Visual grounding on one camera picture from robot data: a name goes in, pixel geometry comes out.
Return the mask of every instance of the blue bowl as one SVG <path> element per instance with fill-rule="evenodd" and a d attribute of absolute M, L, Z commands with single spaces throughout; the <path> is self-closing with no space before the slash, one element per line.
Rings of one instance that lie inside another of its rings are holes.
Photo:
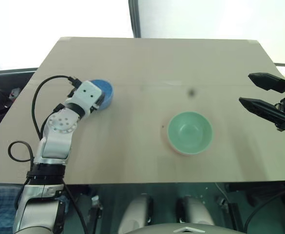
<path fill-rule="evenodd" d="M 100 105 L 99 110 L 104 110 L 108 108 L 113 98 L 113 93 L 114 93 L 113 86 L 109 82 L 102 80 L 102 79 L 91 80 L 91 83 L 96 85 L 105 94 L 103 103 Z"/>

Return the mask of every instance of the floor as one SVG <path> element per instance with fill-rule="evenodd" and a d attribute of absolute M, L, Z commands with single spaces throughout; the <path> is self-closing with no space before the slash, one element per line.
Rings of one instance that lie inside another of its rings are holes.
<path fill-rule="evenodd" d="M 154 200 L 153 224 L 175 222 L 176 200 L 191 195 L 205 203 L 217 226 L 230 227 L 229 216 L 216 203 L 222 194 L 214 183 L 107 184 L 92 188 L 104 207 L 96 234 L 116 234 L 126 207 L 141 193 L 148 193 Z M 230 193 L 228 197 L 231 202 L 238 203 L 244 223 L 254 208 L 247 203 L 244 192 Z M 91 196 L 79 196 L 78 205 L 86 218 Z M 70 210 L 66 216 L 64 233 L 73 232 L 82 233 L 82 227 L 76 212 Z M 285 234 L 285 210 L 281 201 L 275 200 L 258 212 L 249 225 L 248 233 Z"/>

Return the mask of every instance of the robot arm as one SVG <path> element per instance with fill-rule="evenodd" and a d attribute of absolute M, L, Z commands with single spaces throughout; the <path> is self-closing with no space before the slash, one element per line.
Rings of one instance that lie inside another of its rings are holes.
<path fill-rule="evenodd" d="M 65 204 L 56 198 L 63 191 L 73 132 L 77 123 L 98 109 L 103 100 L 104 93 L 85 81 L 66 99 L 61 110 L 48 117 L 34 165 L 27 173 L 13 233 L 62 231 Z"/>

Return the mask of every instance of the wooden table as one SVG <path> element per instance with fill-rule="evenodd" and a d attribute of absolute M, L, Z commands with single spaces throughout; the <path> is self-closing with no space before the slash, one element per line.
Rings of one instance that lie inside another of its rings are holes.
<path fill-rule="evenodd" d="M 12 161 L 7 147 L 26 140 L 36 151 L 32 97 L 44 79 L 60 74 L 114 86 L 111 106 L 75 132 L 67 183 L 285 180 L 285 131 L 238 100 L 274 104 L 285 94 L 256 87 L 247 77 L 252 72 L 281 76 L 253 40 L 61 38 L 0 124 L 0 182 L 25 181 L 29 164 Z M 36 105 L 39 125 L 71 88 L 64 79 L 45 85 Z M 205 152 L 182 156 L 168 145 L 167 124 L 182 111 L 212 123 L 214 139 Z M 13 153 L 28 158 L 22 145 Z"/>

